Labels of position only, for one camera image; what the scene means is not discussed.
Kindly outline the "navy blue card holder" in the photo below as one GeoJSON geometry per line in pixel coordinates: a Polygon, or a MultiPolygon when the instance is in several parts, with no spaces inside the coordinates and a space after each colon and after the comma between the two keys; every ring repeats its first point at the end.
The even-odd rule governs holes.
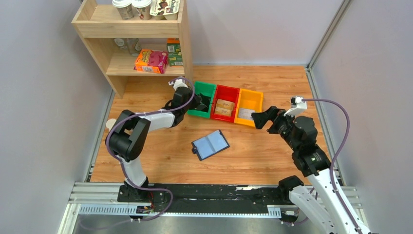
{"type": "Polygon", "coordinates": [[[216,155],[230,147],[221,130],[216,130],[200,139],[197,139],[193,141],[191,145],[192,153],[197,155],[200,161],[216,155]]]}

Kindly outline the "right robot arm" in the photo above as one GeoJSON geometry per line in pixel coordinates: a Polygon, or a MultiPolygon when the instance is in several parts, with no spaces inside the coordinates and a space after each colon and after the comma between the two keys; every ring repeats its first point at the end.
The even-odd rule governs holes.
{"type": "Polygon", "coordinates": [[[297,176],[279,181],[278,198],[284,204],[294,203],[309,220],[325,234],[369,234],[344,195],[326,153],[316,144],[318,131],[312,118],[301,116],[305,102],[289,110],[271,106],[265,112],[252,113],[255,127],[261,129],[268,121],[267,132],[279,134],[292,149],[292,159],[299,171],[311,183],[321,203],[304,187],[297,176]]]}

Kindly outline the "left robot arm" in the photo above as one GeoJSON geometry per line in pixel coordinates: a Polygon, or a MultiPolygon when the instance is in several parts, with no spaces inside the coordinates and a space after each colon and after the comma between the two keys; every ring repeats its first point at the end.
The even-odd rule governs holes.
{"type": "Polygon", "coordinates": [[[196,94],[191,88],[178,87],[173,98],[163,108],[149,113],[121,112],[106,137],[108,152],[119,161],[125,184],[131,187],[130,196],[145,201],[151,189],[140,159],[148,133],[172,128],[181,123],[189,110],[205,110],[211,99],[196,94]]]}

